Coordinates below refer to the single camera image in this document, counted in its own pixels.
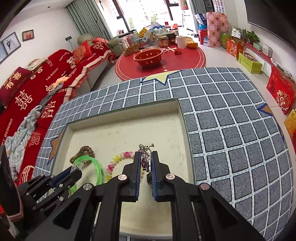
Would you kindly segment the red colander basket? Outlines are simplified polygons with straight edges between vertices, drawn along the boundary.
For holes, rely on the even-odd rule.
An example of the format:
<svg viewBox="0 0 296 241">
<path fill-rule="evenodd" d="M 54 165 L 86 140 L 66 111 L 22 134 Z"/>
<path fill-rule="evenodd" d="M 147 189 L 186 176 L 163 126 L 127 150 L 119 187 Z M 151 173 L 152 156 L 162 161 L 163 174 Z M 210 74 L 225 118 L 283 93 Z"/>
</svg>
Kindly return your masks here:
<svg viewBox="0 0 296 241">
<path fill-rule="evenodd" d="M 135 54 L 135 56 L 133 56 L 133 60 L 143 68 L 150 68 L 161 63 L 162 54 L 162 49 L 147 49 Z"/>
</svg>

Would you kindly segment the orange red gift bag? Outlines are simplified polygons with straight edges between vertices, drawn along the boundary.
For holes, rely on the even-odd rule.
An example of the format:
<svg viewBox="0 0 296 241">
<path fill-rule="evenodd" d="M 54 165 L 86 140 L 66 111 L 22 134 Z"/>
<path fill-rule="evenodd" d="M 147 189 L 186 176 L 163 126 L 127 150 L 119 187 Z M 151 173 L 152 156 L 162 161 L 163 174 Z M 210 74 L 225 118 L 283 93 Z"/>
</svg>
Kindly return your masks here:
<svg viewBox="0 0 296 241">
<path fill-rule="evenodd" d="M 226 51 L 230 55 L 234 56 L 237 60 L 239 58 L 239 54 L 243 53 L 243 42 L 235 41 L 233 39 L 226 40 Z"/>
</svg>

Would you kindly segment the potted green plant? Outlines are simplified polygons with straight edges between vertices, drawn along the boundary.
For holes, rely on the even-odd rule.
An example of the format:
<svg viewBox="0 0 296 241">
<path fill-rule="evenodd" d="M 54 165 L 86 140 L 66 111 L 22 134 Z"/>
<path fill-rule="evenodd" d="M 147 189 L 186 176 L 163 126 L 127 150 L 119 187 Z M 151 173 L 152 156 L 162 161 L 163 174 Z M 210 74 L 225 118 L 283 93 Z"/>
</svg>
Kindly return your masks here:
<svg viewBox="0 0 296 241">
<path fill-rule="evenodd" d="M 254 43 L 258 44 L 260 42 L 260 38 L 255 34 L 254 31 L 247 31 L 246 29 L 242 30 L 242 36 L 245 42 L 248 44 L 253 45 Z"/>
</svg>

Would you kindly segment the red wedding sofa cover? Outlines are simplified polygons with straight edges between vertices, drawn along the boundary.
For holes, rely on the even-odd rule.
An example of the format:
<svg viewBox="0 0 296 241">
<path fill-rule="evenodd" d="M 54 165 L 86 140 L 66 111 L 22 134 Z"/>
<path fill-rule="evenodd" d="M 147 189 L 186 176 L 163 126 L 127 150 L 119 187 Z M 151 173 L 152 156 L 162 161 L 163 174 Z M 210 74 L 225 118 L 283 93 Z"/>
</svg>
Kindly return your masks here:
<svg viewBox="0 0 296 241">
<path fill-rule="evenodd" d="M 65 49 L 54 52 L 25 79 L 1 114 L 1 145 L 4 145 L 6 138 L 12 137 L 17 131 L 24 117 L 39 105 L 54 87 L 63 83 L 63 87 L 52 96 L 37 120 L 36 129 L 25 148 L 15 185 L 32 179 L 38 152 L 59 107 L 76 97 L 77 90 L 86 82 L 92 69 L 115 60 L 115 55 L 104 42 L 99 41 L 90 46 L 90 49 L 92 55 L 77 65 L 74 63 L 73 52 Z"/>
</svg>

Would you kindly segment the light blue floral cloth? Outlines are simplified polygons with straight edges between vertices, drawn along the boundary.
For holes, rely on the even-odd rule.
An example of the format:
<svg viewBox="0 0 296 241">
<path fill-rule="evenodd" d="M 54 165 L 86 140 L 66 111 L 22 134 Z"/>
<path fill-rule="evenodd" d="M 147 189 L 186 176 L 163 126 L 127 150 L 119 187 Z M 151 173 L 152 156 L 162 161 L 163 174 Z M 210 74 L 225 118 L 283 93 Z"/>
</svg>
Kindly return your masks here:
<svg viewBox="0 0 296 241">
<path fill-rule="evenodd" d="M 54 87 L 53 91 L 48 93 L 46 97 L 42 99 L 40 104 L 34 107 L 28 115 L 24 117 L 14 135 L 6 138 L 4 145 L 9 160 L 11 177 L 14 182 L 18 179 L 25 154 L 25 148 L 36 129 L 37 120 L 40 117 L 42 110 L 44 110 L 45 105 L 49 102 L 52 96 L 62 87 L 62 82 Z"/>
</svg>

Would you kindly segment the small red framed picture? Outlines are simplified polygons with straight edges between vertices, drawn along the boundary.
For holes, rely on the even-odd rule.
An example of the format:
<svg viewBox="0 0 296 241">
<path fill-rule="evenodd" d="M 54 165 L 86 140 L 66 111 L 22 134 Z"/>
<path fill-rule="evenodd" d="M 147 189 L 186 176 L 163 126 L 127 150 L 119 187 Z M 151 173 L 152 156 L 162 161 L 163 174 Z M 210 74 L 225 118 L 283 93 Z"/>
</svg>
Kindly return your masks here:
<svg viewBox="0 0 296 241">
<path fill-rule="evenodd" d="M 22 41 L 28 41 L 34 39 L 34 30 L 27 30 L 22 32 Z"/>
</svg>

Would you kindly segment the green curtain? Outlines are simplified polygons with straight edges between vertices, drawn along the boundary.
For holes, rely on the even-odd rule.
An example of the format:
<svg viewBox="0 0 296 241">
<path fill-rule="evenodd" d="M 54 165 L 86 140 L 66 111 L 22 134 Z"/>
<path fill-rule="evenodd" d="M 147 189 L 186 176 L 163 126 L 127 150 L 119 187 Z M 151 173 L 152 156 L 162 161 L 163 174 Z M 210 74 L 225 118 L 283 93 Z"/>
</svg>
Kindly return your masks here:
<svg viewBox="0 0 296 241">
<path fill-rule="evenodd" d="M 113 38 L 97 3 L 91 0 L 75 0 L 65 7 L 77 31 L 107 40 Z"/>
</svg>

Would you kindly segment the green cardboard box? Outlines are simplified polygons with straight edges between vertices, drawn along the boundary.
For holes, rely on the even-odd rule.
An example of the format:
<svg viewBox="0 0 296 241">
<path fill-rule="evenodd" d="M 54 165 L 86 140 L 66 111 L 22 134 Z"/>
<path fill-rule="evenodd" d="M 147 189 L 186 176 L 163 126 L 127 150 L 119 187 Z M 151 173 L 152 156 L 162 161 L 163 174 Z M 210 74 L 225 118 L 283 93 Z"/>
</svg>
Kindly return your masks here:
<svg viewBox="0 0 296 241">
<path fill-rule="evenodd" d="M 262 63 L 255 59 L 252 55 L 248 53 L 239 53 L 238 61 L 251 74 L 261 73 Z"/>
</svg>

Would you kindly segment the grey grid star rug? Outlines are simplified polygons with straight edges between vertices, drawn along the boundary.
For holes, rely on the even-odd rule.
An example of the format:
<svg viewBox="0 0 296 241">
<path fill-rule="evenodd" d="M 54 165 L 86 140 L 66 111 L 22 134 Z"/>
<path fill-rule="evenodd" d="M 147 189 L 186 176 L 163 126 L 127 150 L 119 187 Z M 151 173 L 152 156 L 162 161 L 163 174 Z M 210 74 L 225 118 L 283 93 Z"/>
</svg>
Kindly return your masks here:
<svg viewBox="0 0 296 241">
<path fill-rule="evenodd" d="M 62 105 L 33 175 L 52 172 L 53 141 L 70 121 L 173 98 L 185 117 L 195 183 L 210 183 L 266 240 L 275 240 L 292 214 L 292 161 L 273 113 L 239 68 L 179 70 L 163 82 L 137 78 Z"/>
</svg>

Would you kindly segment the green translucent bangle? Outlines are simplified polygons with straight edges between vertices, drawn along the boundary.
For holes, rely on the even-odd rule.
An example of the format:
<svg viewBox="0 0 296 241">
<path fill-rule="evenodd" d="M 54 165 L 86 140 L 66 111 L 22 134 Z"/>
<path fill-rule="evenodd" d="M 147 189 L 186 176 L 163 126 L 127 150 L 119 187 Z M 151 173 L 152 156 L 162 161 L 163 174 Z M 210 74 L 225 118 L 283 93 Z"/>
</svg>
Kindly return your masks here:
<svg viewBox="0 0 296 241">
<path fill-rule="evenodd" d="M 105 183 L 104 169 L 99 161 L 90 156 L 82 156 L 76 159 L 72 165 L 71 172 L 80 170 L 82 172 L 82 179 L 74 184 L 69 193 L 73 194 L 78 188 L 83 185 L 83 181 L 90 182 L 94 186 Z"/>
</svg>

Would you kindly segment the yellow red gift box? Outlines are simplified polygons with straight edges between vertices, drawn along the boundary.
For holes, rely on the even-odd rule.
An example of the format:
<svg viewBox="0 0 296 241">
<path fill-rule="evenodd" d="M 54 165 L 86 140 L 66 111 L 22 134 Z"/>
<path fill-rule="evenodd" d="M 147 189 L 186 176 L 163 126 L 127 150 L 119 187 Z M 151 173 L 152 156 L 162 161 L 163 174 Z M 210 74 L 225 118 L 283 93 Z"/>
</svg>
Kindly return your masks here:
<svg viewBox="0 0 296 241">
<path fill-rule="evenodd" d="M 292 109 L 286 120 L 284 121 L 285 127 L 289 133 L 290 139 L 294 150 L 296 150 L 296 112 Z"/>
</svg>

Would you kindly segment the pink crystal keychain charm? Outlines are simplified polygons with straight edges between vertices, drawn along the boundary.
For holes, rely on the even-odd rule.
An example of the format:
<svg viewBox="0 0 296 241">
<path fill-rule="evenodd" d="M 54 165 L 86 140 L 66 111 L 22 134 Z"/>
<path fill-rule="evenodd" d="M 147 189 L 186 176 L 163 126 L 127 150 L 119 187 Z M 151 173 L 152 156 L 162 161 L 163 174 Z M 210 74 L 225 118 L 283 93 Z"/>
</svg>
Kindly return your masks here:
<svg viewBox="0 0 296 241">
<path fill-rule="evenodd" d="M 151 162 L 151 154 L 152 154 L 151 148 L 153 147 L 154 147 L 154 144 L 150 144 L 150 145 L 139 144 L 138 151 L 140 152 L 140 155 L 141 155 L 141 166 L 143 170 L 147 173 L 150 172 L 150 166 L 151 166 L 150 162 Z"/>
</svg>

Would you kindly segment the framed wedding photo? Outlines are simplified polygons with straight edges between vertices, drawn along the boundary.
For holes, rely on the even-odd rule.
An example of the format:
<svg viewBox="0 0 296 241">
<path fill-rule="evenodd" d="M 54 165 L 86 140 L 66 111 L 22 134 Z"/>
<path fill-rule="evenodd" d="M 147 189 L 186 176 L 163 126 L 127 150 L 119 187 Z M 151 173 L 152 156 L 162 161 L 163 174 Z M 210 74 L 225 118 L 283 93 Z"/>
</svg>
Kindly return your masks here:
<svg viewBox="0 0 296 241">
<path fill-rule="evenodd" d="M 20 41 L 15 32 L 7 36 L 3 40 L 3 44 L 8 55 L 15 52 L 18 48 L 21 47 Z"/>
</svg>

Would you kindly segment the red floral wrapped box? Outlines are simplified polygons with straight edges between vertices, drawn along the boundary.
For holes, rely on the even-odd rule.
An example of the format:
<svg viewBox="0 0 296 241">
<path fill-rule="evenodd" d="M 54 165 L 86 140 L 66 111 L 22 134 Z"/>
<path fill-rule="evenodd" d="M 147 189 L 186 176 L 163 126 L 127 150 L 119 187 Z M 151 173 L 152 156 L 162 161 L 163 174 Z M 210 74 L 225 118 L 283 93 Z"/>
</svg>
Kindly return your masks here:
<svg viewBox="0 0 296 241">
<path fill-rule="evenodd" d="M 220 12 L 207 12 L 208 47 L 221 47 L 221 34 L 227 33 L 227 16 Z"/>
</svg>

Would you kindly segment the teal jewelry tray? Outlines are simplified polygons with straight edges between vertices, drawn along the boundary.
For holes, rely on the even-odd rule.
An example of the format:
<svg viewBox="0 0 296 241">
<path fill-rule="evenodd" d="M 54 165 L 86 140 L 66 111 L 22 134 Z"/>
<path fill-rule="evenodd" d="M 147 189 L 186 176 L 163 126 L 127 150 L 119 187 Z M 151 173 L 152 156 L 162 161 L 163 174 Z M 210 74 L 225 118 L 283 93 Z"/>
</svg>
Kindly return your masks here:
<svg viewBox="0 0 296 241">
<path fill-rule="evenodd" d="M 89 146 L 103 168 L 140 144 L 158 152 L 159 161 L 188 183 L 195 182 L 194 168 L 181 103 L 167 99 L 97 114 L 66 125 L 51 161 L 51 174 L 71 166 L 70 158 Z M 147 240 L 170 240 L 171 206 L 156 202 L 146 178 L 140 182 L 139 199 L 123 203 L 120 234 Z"/>
</svg>

